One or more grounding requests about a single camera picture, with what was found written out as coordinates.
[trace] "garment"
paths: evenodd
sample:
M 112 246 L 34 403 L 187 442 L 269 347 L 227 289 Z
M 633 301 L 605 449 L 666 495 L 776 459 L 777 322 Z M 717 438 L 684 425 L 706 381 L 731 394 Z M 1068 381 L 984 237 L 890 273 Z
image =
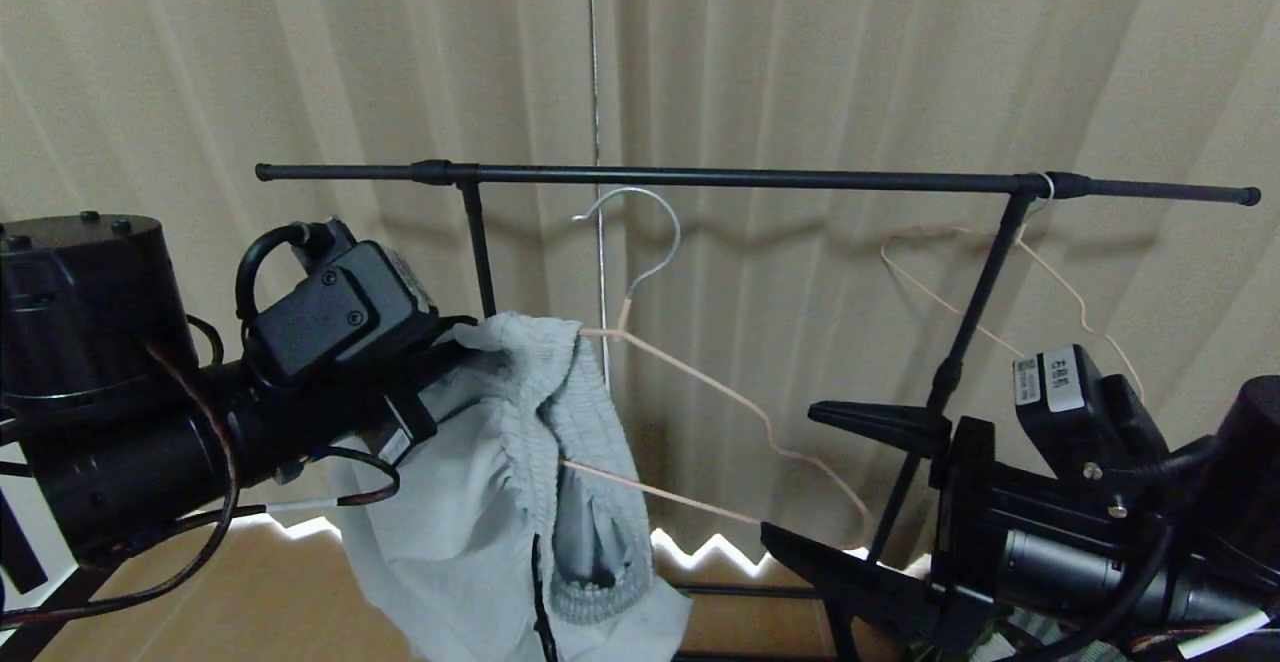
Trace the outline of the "garment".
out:
M 445 339 L 480 353 L 421 393 L 439 433 L 401 464 L 396 497 L 338 511 L 361 590 L 419 657 L 541 661 L 539 602 L 562 659 L 680 645 L 691 602 L 654 575 L 640 492 L 558 464 L 636 478 L 579 327 L 503 314 L 454 328 Z M 381 484 L 333 470 L 337 494 Z

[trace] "light under curtain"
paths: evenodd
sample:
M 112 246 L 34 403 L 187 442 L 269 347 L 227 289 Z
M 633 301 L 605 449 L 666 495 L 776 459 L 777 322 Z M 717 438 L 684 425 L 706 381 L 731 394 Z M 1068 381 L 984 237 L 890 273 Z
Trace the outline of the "light under curtain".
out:
M 0 0 L 0 216 L 82 207 L 165 224 L 187 310 L 224 330 L 243 247 L 342 216 L 402 252 L 448 314 L 479 311 L 457 193 L 408 183 L 261 183 L 260 161 L 1060 169 L 1257 184 L 1258 207 L 1088 198 L 1024 241 L 1119 341 L 1171 444 L 1280 369 L 1277 0 Z M 593 88 L 593 64 L 598 90 Z M 664 191 L 686 241 L 628 329 L 740 389 L 780 443 L 878 513 L 901 453 L 805 419 L 818 400 L 922 403 L 956 319 L 879 257 L 906 225 L 992 229 L 998 200 Z M 486 184 L 499 309 L 599 320 L 590 188 Z M 644 201 L 603 225 L 609 319 L 671 233 Z M 908 237 L 893 261 L 952 303 L 986 241 Z M 262 300 L 297 279 L 264 268 Z M 1015 348 L 1083 343 L 1074 298 L 1011 257 L 984 320 Z M 625 346 L 612 387 L 640 478 L 836 544 L 858 512 L 713 389 Z M 1006 348 L 975 339 L 952 416 L 997 423 L 1004 461 L 1046 471 L 1011 407 Z M 311 497 L 320 478 L 246 502 Z M 931 542 L 923 479 L 888 561 Z M 749 529 L 650 501 L 681 547 Z

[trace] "brown floor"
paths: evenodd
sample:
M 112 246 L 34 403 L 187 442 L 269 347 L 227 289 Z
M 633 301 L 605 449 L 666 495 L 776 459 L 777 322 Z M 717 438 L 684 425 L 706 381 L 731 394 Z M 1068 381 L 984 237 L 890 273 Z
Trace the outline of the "brown floor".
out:
M 202 535 L 187 535 L 131 561 L 99 597 L 166 579 L 202 542 Z M 673 583 L 801 584 L 778 565 L 751 580 L 714 554 L 691 572 L 663 553 L 658 562 L 663 576 Z M 817 602 L 723 597 L 696 598 L 682 649 L 796 657 L 835 654 Z M 864 654 L 869 662 L 887 658 L 887 650 Z M 38 659 L 408 662 L 412 658 L 396 626 L 361 597 L 337 537 L 319 531 L 292 540 L 279 526 L 264 524 L 233 529 L 209 566 L 168 597 L 70 622 Z

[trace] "clothing rack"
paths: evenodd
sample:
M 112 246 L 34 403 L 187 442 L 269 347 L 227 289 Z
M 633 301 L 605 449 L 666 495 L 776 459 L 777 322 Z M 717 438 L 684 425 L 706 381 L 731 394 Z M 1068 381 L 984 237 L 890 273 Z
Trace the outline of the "clothing rack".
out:
M 484 206 L 480 198 L 481 183 L 502 184 L 649 184 L 650 187 L 718 187 L 718 188 L 772 188 L 772 190 L 849 190 L 884 192 L 968 192 L 1007 195 L 1000 228 L 991 251 L 983 261 L 982 274 L 969 298 L 956 329 L 951 350 L 933 375 L 925 407 L 942 414 L 951 394 L 960 384 L 964 356 L 973 342 L 982 314 L 991 298 L 996 280 L 1009 251 L 1018 239 L 1018 229 L 1025 220 L 1028 207 L 1037 197 L 1044 200 L 1071 200 L 1085 196 L 1140 197 L 1149 200 L 1183 200 L 1197 202 L 1230 202 L 1253 206 L 1262 193 L 1256 187 L 1230 188 L 1206 184 L 1167 184 L 1092 179 L 1071 173 L 1036 174 L 916 174 L 916 173 L 859 173 L 859 172 L 805 172 L 805 170 L 735 170 L 691 169 L 685 166 L 535 166 L 535 165 L 477 165 L 445 160 L 426 160 L 411 165 L 257 165 L 257 178 L 273 179 L 375 179 L 410 181 L 440 187 L 457 187 L 471 234 L 480 302 L 485 316 L 497 314 L 493 273 L 489 266 L 489 243 L 485 236 Z M 922 457 L 908 453 L 890 492 L 888 502 L 876 528 L 876 535 L 867 560 L 876 562 L 888 544 L 893 524 L 902 510 L 911 481 L 919 470 Z M 759 588 L 736 585 L 673 585 L 676 589 L 700 595 L 736 595 L 773 599 L 819 599 L 810 588 Z M 858 662 L 858 650 L 851 634 L 852 613 L 838 599 L 823 599 L 837 659 Z M 676 661 L 717 659 L 788 659 L 795 657 L 750 657 L 680 653 Z

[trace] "hanger hook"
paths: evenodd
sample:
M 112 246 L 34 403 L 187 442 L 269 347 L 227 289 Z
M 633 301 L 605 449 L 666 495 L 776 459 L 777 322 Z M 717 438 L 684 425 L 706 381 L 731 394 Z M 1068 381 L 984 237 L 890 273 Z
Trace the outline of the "hanger hook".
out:
M 645 197 L 653 197 L 654 200 L 657 200 L 658 204 L 662 205 L 663 210 L 667 210 L 667 215 L 671 216 L 671 224 L 676 225 L 676 238 L 671 241 L 671 251 L 667 252 L 667 257 L 664 257 L 663 261 L 659 261 L 658 265 L 654 266 L 652 270 L 631 280 L 631 287 L 627 288 L 627 300 L 630 300 L 635 295 L 636 287 L 639 287 L 641 282 L 660 273 L 667 265 L 671 264 L 672 260 L 676 259 L 676 252 L 680 251 L 680 216 L 676 216 L 676 211 L 672 210 L 671 205 L 662 198 L 662 195 L 657 192 L 644 190 L 643 187 L 620 187 L 617 190 L 612 190 L 608 193 L 602 195 L 599 200 L 595 201 L 595 205 L 591 205 L 588 211 L 582 213 L 581 215 L 573 215 L 573 220 L 581 222 L 590 219 L 591 215 L 596 214 L 600 210 L 600 205 L 603 205 L 604 201 L 617 197 L 618 195 L 625 195 L 627 192 L 635 192 L 637 195 L 644 195 Z

